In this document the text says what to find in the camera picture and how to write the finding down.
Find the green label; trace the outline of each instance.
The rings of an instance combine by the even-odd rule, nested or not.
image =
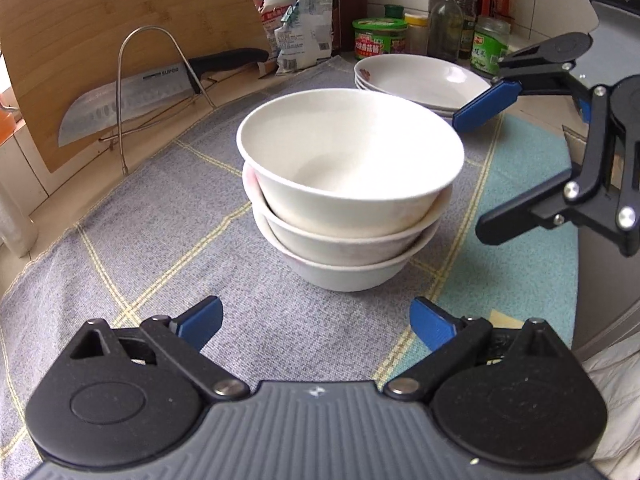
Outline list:
[[[476,30],[474,46],[471,49],[471,66],[482,72],[496,75],[499,69],[498,59],[507,52],[505,44]]]
[[[465,20],[462,25],[462,36],[460,37],[460,50],[469,52],[474,42],[474,22]]]

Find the stacked bowls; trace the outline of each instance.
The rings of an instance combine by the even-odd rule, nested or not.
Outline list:
[[[380,285],[427,245],[464,162],[431,111],[351,89],[274,99],[237,141],[261,234],[302,278],[345,292]]]
[[[367,57],[354,72],[357,88],[403,97],[448,120],[490,86],[454,63],[411,54]]]

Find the white plate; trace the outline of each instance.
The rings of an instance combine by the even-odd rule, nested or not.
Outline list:
[[[385,54],[354,67],[364,86],[441,110],[459,110],[489,88],[479,75],[454,63],[411,54]]]
[[[366,86],[364,86],[358,78],[355,79],[355,83],[356,83],[356,88],[359,90],[365,90],[367,92],[375,92],[374,89],[367,88]],[[451,111],[451,110],[440,110],[439,108],[431,108],[430,106],[423,105],[421,103],[416,103],[416,104],[419,104],[420,106],[424,106],[425,108],[431,110],[433,113],[435,113],[436,115],[439,115],[443,119],[450,119],[453,117],[453,114],[454,114],[454,111]]]
[[[415,243],[392,260],[362,267],[339,267],[316,264],[297,256],[281,244],[271,231],[267,219],[254,209],[254,219],[262,236],[281,254],[287,265],[303,280],[327,290],[356,292],[382,285],[394,277],[409,259],[422,250],[436,234],[440,220],[420,234]]]
[[[377,264],[401,254],[443,215],[453,188],[443,189],[422,220],[401,233],[379,238],[333,238],[303,231],[274,215],[248,163],[242,168],[242,184],[254,209],[267,219],[273,234],[289,251],[312,262],[343,267]]]
[[[287,224],[335,238],[376,238],[417,224],[464,164],[443,118],[380,92],[326,88],[256,108],[238,149]]]

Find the black knife handle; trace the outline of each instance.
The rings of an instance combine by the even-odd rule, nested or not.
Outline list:
[[[269,53],[261,48],[236,48],[210,56],[193,57],[188,61],[196,77],[201,80],[205,72],[234,70],[249,63],[265,62],[268,57]],[[193,80],[191,73],[188,72],[188,75],[193,91],[199,94],[198,83]]]

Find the cutting board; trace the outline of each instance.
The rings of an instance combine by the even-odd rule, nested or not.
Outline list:
[[[252,0],[0,0],[0,38],[9,77],[31,136],[49,171],[102,132],[58,147],[71,103],[114,81],[118,51],[142,25],[172,33],[187,57],[241,47],[269,49]],[[161,32],[134,37],[123,76],[179,61]]]

